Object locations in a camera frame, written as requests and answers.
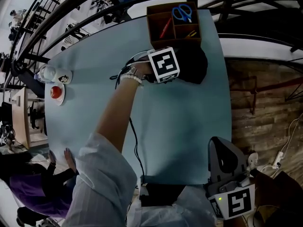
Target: desk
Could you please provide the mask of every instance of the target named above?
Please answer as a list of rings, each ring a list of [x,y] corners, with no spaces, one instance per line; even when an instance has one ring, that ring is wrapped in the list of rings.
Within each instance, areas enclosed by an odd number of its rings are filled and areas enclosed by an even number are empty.
[[[29,128],[27,114],[28,101],[33,102],[37,101],[37,99],[28,98],[25,87],[12,97],[12,118],[15,139],[27,149],[47,143],[47,137],[44,134],[40,134],[40,130]]]
[[[167,184],[202,184],[209,177],[207,146],[212,136],[231,140],[232,116],[222,48],[208,10],[199,10],[202,48],[208,58],[201,85],[176,79],[168,84],[145,83],[138,89],[131,118],[139,141],[146,180]],[[145,17],[100,31],[61,52],[50,65],[74,71],[61,106],[45,86],[45,115],[50,149],[59,161],[63,149],[73,154],[94,131],[114,92],[116,75],[131,56],[151,49]],[[128,127],[123,155],[137,176],[135,139]]]
[[[25,87],[12,97],[12,101],[12,116],[15,138],[20,144],[29,149],[30,136],[27,119],[27,92]]]

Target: watch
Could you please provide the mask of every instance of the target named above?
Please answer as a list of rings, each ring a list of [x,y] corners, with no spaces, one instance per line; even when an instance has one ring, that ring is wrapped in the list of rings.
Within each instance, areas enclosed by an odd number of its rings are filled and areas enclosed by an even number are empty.
[[[131,67],[130,70],[125,75],[135,76],[140,80],[144,79],[144,74],[140,72],[136,67]]]

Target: white cable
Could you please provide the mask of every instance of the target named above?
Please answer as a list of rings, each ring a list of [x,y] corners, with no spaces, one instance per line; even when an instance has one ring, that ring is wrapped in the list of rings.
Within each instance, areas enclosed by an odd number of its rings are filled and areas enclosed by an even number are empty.
[[[273,173],[273,174],[270,176],[270,178],[274,178],[278,171],[279,171],[279,168],[276,170],[275,173]]]
[[[289,127],[288,127],[288,139],[287,139],[287,142],[286,142],[286,144],[282,147],[282,149],[281,149],[281,151],[283,151],[283,149],[284,149],[284,147],[288,144],[288,142],[289,142],[289,137],[290,137],[290,127],[292,126],[292,124],[293,124],[293,122],[295,122],[296,120],[298,120],[298,119],[294,119],[291,123],[290,123],[290,125],[289,125]]]
[[[266,167],[271,167],[272,168],[273,166],[272,165],[266,165],[266,166],[262,167],[262,169],[260,170],[260,172],[262,172],[263,169],[266,168]]]
[[[297,127],[297,125],[298,125],[298,122],[300,121],[300,118],[302,117],[302,115],[303,115],[303,113],[300,115],[300,117],[299,118],[297,118],[297,123],[295,124],[295,126],[294,126],[294,131],[293,131],[293,133],[292,133],[292,136],[290,137],[290,139],[289,139],[289,141],[288,141],[288,145],[287,145],[287,147],[286,147],[286,151],[285,151],[285,153],[284,153],[284,155],[283,155],[283,158],[285,158],[285,156],[286,156],[286,153],[287,153],[287,150],[288,150],[288,147],[289,147],[289,144],[290,144],[290,141],[292,140],[292,138],[293,138],[293,135],[294,135],[294,132],[295,132],[295,129],[296,129],[296,127]]]

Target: plate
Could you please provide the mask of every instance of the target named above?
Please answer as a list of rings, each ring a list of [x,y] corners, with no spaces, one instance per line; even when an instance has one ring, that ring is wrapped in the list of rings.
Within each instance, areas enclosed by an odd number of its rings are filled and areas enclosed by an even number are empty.
[[[65,86],[64,86],[64,84],[62,84],[62,83],[55,83],[55,84],[53,84],[53,87],[54,87],[54,86],[58,86],[59,88],[61,88],[62,94],[61,94],[61,96],[58,97],[58,98],[52,98],[52,97],[51,97],[51,99],[54,101],[55,104],[57,104],[58,106],[60,106],[60,105],[63,103],[64,98],[65,98]]]

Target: scissors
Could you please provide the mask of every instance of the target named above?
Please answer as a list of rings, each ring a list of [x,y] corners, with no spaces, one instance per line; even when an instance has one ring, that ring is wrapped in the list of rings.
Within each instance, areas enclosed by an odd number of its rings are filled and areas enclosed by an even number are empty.
[[[189,9],[189,13],[185,12],[182,7],[186,7],[187,9]],[[191,15],[192,15],[193,11],[192,9],[187,5],[187,4],[180,4],[178,7],[174,7],[172,9],[172,15],[174,16],[174,18],[178,19],[178,20],[183,20],[185,22],[187,22],[187,20],[191,23]]]

